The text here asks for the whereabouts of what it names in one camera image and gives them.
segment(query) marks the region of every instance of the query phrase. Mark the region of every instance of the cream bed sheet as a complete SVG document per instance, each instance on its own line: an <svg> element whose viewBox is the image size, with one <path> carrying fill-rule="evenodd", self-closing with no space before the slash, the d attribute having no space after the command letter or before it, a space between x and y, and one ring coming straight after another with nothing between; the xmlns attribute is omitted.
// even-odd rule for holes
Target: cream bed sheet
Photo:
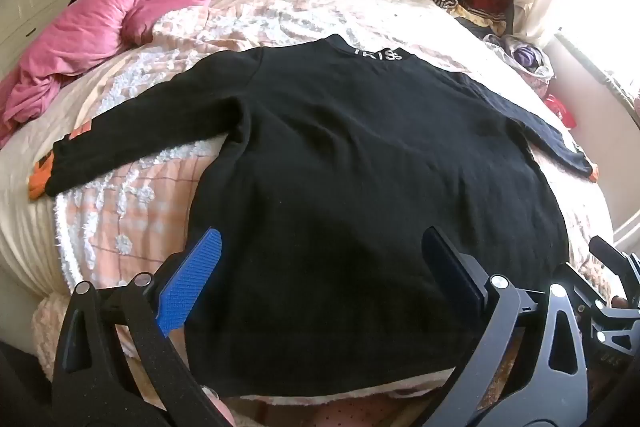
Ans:
<svg viewBox="0 0 640 427"><path fill-rule="evenodd" d="M212 52L285 46L332 33L357 48L400 46L437 67L463 71L539 115L562 132L568 146L574 146L558 118L520 77L430 0L214 0L210 9L167 14L154 28L154 42L114 57L66 86L41 118L20 129L0 150L2 267L41 296L68 294L82 279L118 284L136 270L157 267L168 254L180 250L192 195L189 189L186 198L172 200L175 187L161 187L159 173L171 172L169 177L175 180L189 165L194 185L224 137L144 158L124 171L61 194L55 204L49 198L28 203L26 183L34 163L85 119L171 79ZM617 278L601 270L588 253L591 236L612 240L601 190L542 153L534 155L558 198L572 264L607 297L622 295ZM168 202L177 209L178 219L167 217ZM120 227L128 227L131 234L112 233ZM114 273L104 265L100 268L100 260L108 255L118 267L124 263L128 268Z"/></svg>

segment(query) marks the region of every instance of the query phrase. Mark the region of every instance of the wall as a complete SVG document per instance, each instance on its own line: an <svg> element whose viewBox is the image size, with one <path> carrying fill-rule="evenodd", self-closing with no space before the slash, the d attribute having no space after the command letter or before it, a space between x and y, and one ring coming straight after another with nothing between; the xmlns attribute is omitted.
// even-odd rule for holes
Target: wall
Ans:
<svg viewBox="0 0 640 427"><path fill-rule="evenodd" d="M635 216L640 208L640 130L607 87L558 40L545 51L556 73L550 92L574 115L578 125L572 135L598 164L598 184L609 206L614 239L621 241L625 233L640 225L639 216ZM638 234L632 233L621 248L633 251L636 237Z"/></svg>

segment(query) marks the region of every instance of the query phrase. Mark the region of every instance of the black long-sleeve shirt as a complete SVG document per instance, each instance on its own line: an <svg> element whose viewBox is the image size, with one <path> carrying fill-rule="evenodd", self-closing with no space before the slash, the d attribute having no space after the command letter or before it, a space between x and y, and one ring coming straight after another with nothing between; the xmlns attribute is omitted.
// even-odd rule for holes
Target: black long-sleeve shirt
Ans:
<svg viewBox="0 0 640 427"><path fill-rule="evenodd" d="M186 323L190 367L222 396L317 396L452 367L469 340L420 253L460 251L540 289L568 259L527 140L591 166L539 117L462 73L339 36L224 51L56 142L46 193L228 132L191 204L188 246L223 253Z"/></svg>

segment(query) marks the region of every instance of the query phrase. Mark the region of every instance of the window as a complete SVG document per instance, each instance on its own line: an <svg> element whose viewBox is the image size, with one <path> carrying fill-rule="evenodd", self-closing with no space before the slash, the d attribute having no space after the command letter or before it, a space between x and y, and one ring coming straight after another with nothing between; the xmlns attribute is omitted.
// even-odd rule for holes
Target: window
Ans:
<svg viewBox="0 0 640 427"><path fill-rule="evenodd" d="M562 34L631 98L640 91L637 0L570 0Z"/></svg>

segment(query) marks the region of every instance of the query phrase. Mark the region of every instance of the pink blanket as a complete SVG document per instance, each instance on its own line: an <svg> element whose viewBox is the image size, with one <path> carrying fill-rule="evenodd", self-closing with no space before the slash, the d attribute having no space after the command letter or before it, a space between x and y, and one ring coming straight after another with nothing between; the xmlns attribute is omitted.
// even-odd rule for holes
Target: pink blanket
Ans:
<svg viewBox="0 0 640 427"><path fill-rule="evenodd" d="M0 147L39 117L60 87L124 49L151 40L165 13L211 0L77 0L27 47L0 82Z"/></svg>

